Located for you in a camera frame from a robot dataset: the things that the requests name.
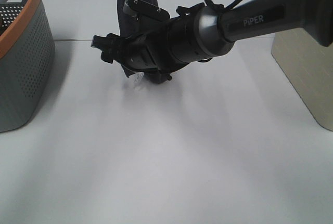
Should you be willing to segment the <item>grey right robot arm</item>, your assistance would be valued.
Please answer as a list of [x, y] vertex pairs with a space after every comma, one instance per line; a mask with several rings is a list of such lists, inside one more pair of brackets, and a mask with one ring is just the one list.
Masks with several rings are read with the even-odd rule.
[[94, 36], [91, 46], [105, 62], [133, 73], [170, 74], [192, 62], [227, 54], [241, 39], [302, 28], [320, 45], [332, 44], [332, 0], [235, 0], [228, 6], [204, 0], [178, 7], [177, 17], [144, 0], [125, 0], [123, 12], [137, 21], [129, 36]]

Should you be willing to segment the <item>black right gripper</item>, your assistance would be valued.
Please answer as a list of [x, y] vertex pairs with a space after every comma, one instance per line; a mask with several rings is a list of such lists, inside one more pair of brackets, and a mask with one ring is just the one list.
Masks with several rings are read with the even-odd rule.
[[125, 72], [171, 72], [168, 35], [167, 28], [140, 31], [130, 36], [95, 35], [91, 46], [101, 51], [102, 61], [117, 62]]

